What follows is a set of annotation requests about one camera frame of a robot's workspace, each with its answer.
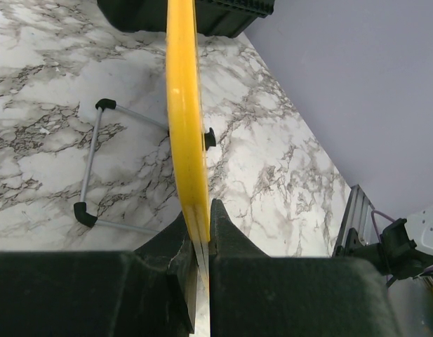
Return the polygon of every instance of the yellow rim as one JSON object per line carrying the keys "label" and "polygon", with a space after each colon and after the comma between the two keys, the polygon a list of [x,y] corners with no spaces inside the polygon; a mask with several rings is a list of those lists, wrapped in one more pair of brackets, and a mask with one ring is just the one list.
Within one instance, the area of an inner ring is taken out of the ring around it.
{"label": "yellow rim", "polygon": [[175,183],[201,276],[207,284],[210,204],[194,11],[194,0],[168,0],[166,90]]}

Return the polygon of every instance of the purple cable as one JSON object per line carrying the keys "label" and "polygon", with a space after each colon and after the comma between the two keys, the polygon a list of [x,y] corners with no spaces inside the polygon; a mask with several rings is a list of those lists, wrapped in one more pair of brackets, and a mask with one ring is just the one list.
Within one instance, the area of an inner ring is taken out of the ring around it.
{"label": "purple cable", "polygon": [[378,242],[381,242],[382,240],[380,238],[380,231],[378,230],[377,221],[375,221],[375,215],[376,214],[378,214],[379,216],[382,216],[383,218],[391,221],[392,223],[395,220],[393,218],[391,218],[390,216],[384,214],[383,212],[376,211],[375,209],[371,211],[372,224],[373,224],[373,227],[375,229],[375,233],[377,233]]}

